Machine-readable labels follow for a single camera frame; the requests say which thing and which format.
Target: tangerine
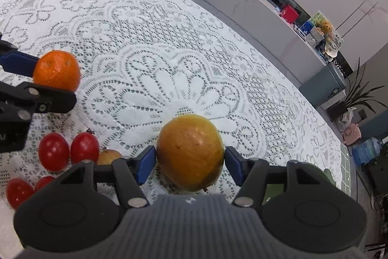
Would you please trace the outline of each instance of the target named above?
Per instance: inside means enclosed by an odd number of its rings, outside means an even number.
[[[50,51],[36,63],[32,79],[35,84],[75,92],[81,81],[80,66],[73,54]]]

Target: water bottle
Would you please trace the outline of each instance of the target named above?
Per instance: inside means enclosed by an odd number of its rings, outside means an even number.
[[[388,141],[388,137],[383,140],[378,140],[375,137],[371,137],[361,144],[355,144],[352,146],[353,158],[356,166],[366,164],[376,156],[379,156],[381,147]]]

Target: blue gripper pad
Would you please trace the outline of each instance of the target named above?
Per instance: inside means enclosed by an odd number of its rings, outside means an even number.
[[[35,56],[17,50],[0,56],[0,64],[4,71],[28,77],[32,77],[38,60],[39,58]]]
[[[239,187],[241,187],[245,181],[242,170],[243,161],[245,161],[245,159],[232,146],[227,146],[225,148],[225,166],[228,168],[234,182]]]
[[[135,160],[135,180],[138,185],[143,185],[156,163],[156,150],[152,145],[147,146]]]

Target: logo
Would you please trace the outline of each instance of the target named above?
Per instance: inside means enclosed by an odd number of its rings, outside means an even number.
[[[186,201],[186,203],[188,203],[188,204],[193,204],[195,201],[197,201],[197,199],[195,199],[195,198],[193,198],[193,197],[190,197],[189,199],[186,199],[185,201]]]

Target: green leaf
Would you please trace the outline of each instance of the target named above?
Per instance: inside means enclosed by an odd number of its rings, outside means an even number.
[[[356,96],[356,94],[359,92],[359,89],[360,86],[361,86],[361,83],[362,83],[362,80],[364,79],[364,74],[365,74],[365,68],[366,68],[366,64],[364,64],[364,68],[362,69],[362,75],[361,75],[361,78],[360,78],[360,81],[358,82],[357,86],[356,86],[356,89],[354,89],[354,91],[352,92],[352,94],[350,95],[350,99],[354,98]]]
[[[353,88],[349,90],[349,94],[348,94],[348,97],[346,98],[345,101],[348,100],[348,98],[350,98],[350,94],[353,92],[354,90],[354,87],[356,86],[357,84],[357,79],[358,79],[358,73],[360,72],[360,58],[358,58],[358,66],[357,66],[357,74],[356,74],[356,80],[354,81],[354,85],[353,85]]]
[[[354,96],[351,98],[352,102],[355,102],[359,99],[360,95],[362,94],[362,92],[364,91],[365,87],[369,84],[369,81],[364,85],[362,86],[362,88],[360,88],[355,94]]]
[[[375,87],[375,88],[372,88],[372,89],[368,90],[367,93],[368,93],[368,92],[372,92],[372,91],[377,90],[377,89],[380,89],[380,88],[383,88],[383,87],[385,87],[385,85],[379,86],[379,87]]]
[[[368,95],[368,93],[367,92],[364,92],[360,97],[359,97],[359,99],[362,99],[362,98],[374,98],[373,96],[370,96],[370,95]]]
[[[349,96],[349,93],[350,93],[350,87],[351,87],[351,85],[352,85],[352,84],[350,83],[349,76],[347,76],[347,77],[346,77],[346,79],[348,80],[348,83],[349,83],[349,92],[347,93],[345,100],[346,100],[346,99],[348,98],[348,96]]]
[[[355,104],[352,104],[351,107],[358,106],[358,105],[360,105],[360,106],[366,106],[366,107],[369,108],[374,114],[376,114],[376,111],[373,110],[373,108],[372,108],[367,102],[365,102],[365,101],[360,101],[360,102],[357,102],[357,103],[355,103]]]
[[[382,106],[384,106],[384,107],[386,107],[386,108],[388,108],[385,104],[383,104],[382,102],[379,102],[379,101],[377,101],[377,100],[375,100],[375,99],[372,99],[373,101],[376,101],[376,102],[378,102],[379,104],[381,104]]]

